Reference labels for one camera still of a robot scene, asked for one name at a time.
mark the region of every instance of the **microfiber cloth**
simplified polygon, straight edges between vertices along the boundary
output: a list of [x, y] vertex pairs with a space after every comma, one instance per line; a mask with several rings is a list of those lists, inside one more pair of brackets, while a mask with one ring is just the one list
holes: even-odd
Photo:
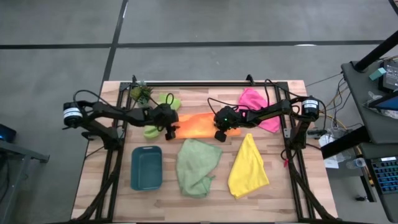
[[181, 193], [193, 198], [209, 194], [214, 177], [207, 175], [218, 165], [222, 149], [204, 142], [187, 139], [177, 154], [177, 178]]
[[[159, 101], [157, 103], [158, 104], [161, 104], [161, 103], [170, 104], [172, 102], [172, 97], [169, 97], [167, 99], [167, 102], [166, 102], [166, 97], [167, 97], [166, 94], [160, 94]], [[181, 101], [177, 98], [174, 98], [173, 103], [170, 105], [172, 110], [178, 110], [180, 108], [180, 106], [181, 106]], [[144, 137], [145, 138], [149, 138], [149, 139], [156, 138], [159, 134], [160, 134], [160, 131], [158, 131], [155, 126], [147, 125], [144, 128]]]
[[[178, 116], [178, 126], [175, 130], [176, 139], [188, 138], [214, 138], [218, 131], [214, 125], [214, 113], [185, 114]], [[239, 136], [241, 130], [230, 129], [225, 133], [227, 136]]]
[[[265, 100], [256, 90], [253, 90], [252, 88], [244, 89], [241, 97], [239, 98], [239, 105], [248, 106], [252, 110], [259, 110], [268, 106], [267, 100]], [[275, 118], [267, 119], [261, 122], [259, 127], [272, 133], [276, 133], [280, 127], [279, 117], [276, 116]]]
[[229, 173], [229, 191], [238, 199], [268, 184], [264, 161], [252, 134], [247, 134]]

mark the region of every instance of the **keyboard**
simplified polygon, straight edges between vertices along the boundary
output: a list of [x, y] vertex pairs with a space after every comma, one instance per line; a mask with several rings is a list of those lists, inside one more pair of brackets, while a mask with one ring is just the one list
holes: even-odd
[[398, 193], [398, 160], [395, 157], [371, 159], [377, 177], [376, 186], [382, 194]]

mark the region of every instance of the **pink towel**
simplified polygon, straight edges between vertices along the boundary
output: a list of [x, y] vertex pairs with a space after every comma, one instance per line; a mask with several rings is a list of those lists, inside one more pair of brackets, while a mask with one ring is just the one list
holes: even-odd
[[[241, 97], [239, 98], [239, 104], [248, 106], [252, 110], [259, 110], [262, 107], [266, 108], [268, 106], [267, 100], [265, 100], [260, 94], [253, 90], [252, 88], [244, 89]], [[259, 125], [260, 128], [276, 133], [279, 130], [280, 120], [279, 117], [267, 119]]]

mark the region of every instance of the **orange towel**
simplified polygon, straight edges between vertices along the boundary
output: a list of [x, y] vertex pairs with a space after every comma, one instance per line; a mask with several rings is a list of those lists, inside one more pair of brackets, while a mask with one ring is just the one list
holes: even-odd
[[[176, 139], [186, 138], [213, 138], [218, 129], [214, 126], [214, 114], [186, 114], [178, 116], [179, 122], [175, 123], [177, 130], [175, 130]], [[238, 136], [241, 130], [231, 129], [226, 132], [227, 136]]]

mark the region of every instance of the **teal plastic tray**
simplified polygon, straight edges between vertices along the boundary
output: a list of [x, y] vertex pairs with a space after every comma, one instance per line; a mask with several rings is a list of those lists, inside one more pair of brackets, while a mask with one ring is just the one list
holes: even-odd
[[162, 181], [162, 150], [158, 146], [135, 148], [131, 154], [131, 188], [156, 190]]

